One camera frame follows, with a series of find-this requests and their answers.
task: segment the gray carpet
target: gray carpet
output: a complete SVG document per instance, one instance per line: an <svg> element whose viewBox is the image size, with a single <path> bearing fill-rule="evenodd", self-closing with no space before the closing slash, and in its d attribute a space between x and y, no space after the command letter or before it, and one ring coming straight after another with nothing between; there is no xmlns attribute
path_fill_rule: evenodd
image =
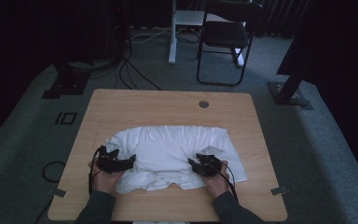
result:
<svg viewBox="0 0 358 224"><path fill-rule="evenodd" d="M196 39L192 35L181 37ZM317 89L306 82L300 86L314 110L275 105L270 95L267 82L287 79L275 74L291 39L256 38L245 79L237 87L205 86L197 82L196 44L178 42L176 64L169 65L169 42L168 37L160 36L142 44L134 43L130 62L165 91L247 92L253 96L278 181L289 189L283 195L288 212L284 224L358 223L358 164ZM204 74L212 75L211 78L223 74L231 79L234 77L231 73L240 73L229 60L221 62L216 56L205 57ZM220 63L218 67L223 69L207 63ZM139 89L155 89L130 66L121 70L126 83L131 84L127 68ZM117 79L119 71L120 67L93 73L83 95L63 95L58 100L41 99L57 75L53 67L34 79L0 129L0 223L35 223L51 199L47 190L58 185L43 178L43 167L68 159L94 90L127 89ZM77 113L74 124L56 124L60 113ZM47 174L60 178L62 167L52 165ZM61 222L49 220L45 212L39 223Z"/></svg>

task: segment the black metal base plate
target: black metal base plate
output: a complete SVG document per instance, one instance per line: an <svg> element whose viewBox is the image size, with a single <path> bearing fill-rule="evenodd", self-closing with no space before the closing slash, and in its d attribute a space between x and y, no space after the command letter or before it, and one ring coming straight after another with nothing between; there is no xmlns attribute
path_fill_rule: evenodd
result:
<svg viewBox="0 0 358 224"><path fill-rule="evenodd" d="M90 73L73 71L74 80L62 85L60 75L57 76L50 90L43 93L42 99L59 99L61 95L81 95L89 81Z"/></svg>
<svg viewBox="0 0 358 224"><path fill-rule="evenodd" d="M279 92L284 85L284 82L268 82L269 90L277 105L299 105L303 110L313 110L313 107L309 100L304 99L304 96L300 89L298 89L292 98L285 99L280 97Z"/></svg>

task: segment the chair backrest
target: chair backrest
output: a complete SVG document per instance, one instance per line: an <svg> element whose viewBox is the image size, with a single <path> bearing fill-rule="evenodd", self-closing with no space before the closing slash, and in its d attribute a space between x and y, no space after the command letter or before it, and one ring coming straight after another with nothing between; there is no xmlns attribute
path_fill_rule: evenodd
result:
<svg viewBox="0 0 358 224"><path fill-rule="evenodd" d="M254 2L229 0L206 1L204 22L207 14L214 14L227 21L246 22L246 29L252 32L263 14L263 7Z"/></svg>

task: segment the black controller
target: black controller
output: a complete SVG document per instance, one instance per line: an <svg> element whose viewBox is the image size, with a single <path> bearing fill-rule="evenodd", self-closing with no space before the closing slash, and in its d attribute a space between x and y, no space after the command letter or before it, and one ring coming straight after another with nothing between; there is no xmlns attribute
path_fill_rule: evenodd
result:
<svg viewBox="0 0 358 224"><path fill-rule="evenodd" d="M201 155L197 153L196 156L200 163L188 159L188 163L190 163L194 173L205 177L212 177L222 170L222 163L214 155Z"/></svg>
<svg viewBox="0 0 358 224"><path fill-rule="evenodd" d="M131 169L136 159L136 155L132 155L128 160L120 161L117 159L119 152L118 149L115 149L112 152L107 152L106 147L101 146L98 148L98 150L99 158L97 166L108 174Z"/></svg>

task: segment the chair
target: chair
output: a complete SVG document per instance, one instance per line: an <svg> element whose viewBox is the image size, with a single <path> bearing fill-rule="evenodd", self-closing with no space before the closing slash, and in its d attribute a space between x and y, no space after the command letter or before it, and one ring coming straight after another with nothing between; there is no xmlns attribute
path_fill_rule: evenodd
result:
<svg viewBox="0 0 358 224"><path fill-rule="evenodd" d="M255 28L261 19L263 7L252 2L235 2L235 1L206 1L205 13L202 21L201 37L199 49L197 53L197 80L202 84L237 86L242 82L245 67L248 62L249 52L252 46ZM225 21L207 20L209 15L215 15L223 18ZM218 48L231 49L231 52L204 50L204 44ZM243 67L241 69L240 79L235 83L221 83L201 80L200 63L201 54L221 53L234 54L234 62L238 62L238 58L242 51L247 48Z"/></svg>

